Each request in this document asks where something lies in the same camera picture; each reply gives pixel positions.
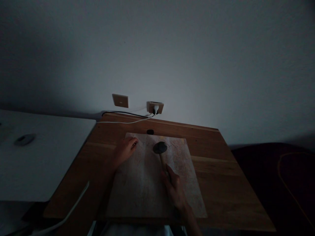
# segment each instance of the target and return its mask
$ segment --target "beige switch plate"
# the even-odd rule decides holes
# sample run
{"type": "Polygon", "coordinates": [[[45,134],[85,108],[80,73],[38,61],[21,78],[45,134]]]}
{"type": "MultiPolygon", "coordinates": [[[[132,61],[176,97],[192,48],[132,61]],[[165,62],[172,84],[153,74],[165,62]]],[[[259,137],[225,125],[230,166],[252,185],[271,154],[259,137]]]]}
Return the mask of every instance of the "beige switch plate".
{"type": "Polygon", "coordinates": [[[150,102],[149,103],[149,110],[148,110],[149,113],[153,113],[154,106],[158,106],[157,112],[158,112],[158,114],[162,114],[164,104],[163,103],[157,103],[157,102],[150,102]]]}
{"type": "Polygon", "coordinates": [[[115,106],[128,108],[128,96],[119,95],[119,94],[112,94],[112,95],[113,95],[115,106]]]}

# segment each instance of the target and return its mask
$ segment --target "hand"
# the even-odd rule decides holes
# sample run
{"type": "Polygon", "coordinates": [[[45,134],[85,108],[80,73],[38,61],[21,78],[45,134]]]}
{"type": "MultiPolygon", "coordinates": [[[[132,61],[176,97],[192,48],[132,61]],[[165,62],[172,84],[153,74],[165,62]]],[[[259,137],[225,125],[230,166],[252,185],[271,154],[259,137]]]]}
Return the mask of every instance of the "hand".
{"type": "Polygon", "coordinates": [[[137,143],[139,140],[137,138],[128,137],[120,140],[114,150],[114,164],[118,167],[124,161],[126,161],[136,150],[137,143]]]}
{"type": "Polygon", "coordinates": [[[172,168],[170,168],[168,165],[166,165],[166,168],[170,175],[171,182],[164,171],[161,173],[162,180],[174,206],[179,210],[180,213],[183,214],[185,211],[187,211],[189,205],[185,197],[183,186],[180,182],[180,177],[175,174],[172,168]]]}

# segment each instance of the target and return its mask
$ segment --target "black cable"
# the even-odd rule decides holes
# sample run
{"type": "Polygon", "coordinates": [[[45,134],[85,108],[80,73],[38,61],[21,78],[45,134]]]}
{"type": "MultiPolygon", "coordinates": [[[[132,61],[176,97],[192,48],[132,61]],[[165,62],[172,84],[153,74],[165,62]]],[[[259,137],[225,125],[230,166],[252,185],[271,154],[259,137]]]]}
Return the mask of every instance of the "black cable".
{"type": "Polygon", "coordinates": [[[130,113],[130,112],[126,112],[126,111],[106,111],[102,114],[102,116],[105,114],[105,113],[126,113],[126,114],[130,114],[130,115],[135,115],[135,116],[140,116],[140,117],[144,117],[144,118],[150,118],[150,117],[153,117],[153,116],[142,116],[142,115],[137,115],[137,114],[133,114],[133,113],[130,113]]]}

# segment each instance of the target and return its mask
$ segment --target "person's left hand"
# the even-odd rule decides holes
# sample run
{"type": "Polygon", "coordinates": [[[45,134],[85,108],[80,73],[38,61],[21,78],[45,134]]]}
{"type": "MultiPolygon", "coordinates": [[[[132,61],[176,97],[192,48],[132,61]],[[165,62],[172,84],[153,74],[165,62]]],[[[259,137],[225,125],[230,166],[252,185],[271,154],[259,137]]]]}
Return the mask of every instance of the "person's left hand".
{"type": "Polygon", "coordinates": [[[137,143],[139,140],[137,138],[128,137],[120,140],[114,150],[113,163],[116,167],[120,166],[121,163],[126,161],[136,150],[137,143]]]}

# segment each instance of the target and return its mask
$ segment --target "wooden handle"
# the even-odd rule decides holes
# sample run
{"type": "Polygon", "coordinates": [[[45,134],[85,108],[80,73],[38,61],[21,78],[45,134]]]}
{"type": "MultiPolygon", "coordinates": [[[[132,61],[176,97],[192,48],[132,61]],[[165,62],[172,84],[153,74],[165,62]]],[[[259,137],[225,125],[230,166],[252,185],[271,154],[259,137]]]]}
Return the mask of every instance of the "wooden handle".
{"type": "Polygon", "coordinates": [[[161,160],[161,164],[162,164],[162,170],[167,173],[164,153],[159,154],[159,155],[160,155],[160,160],[161,160]]]}

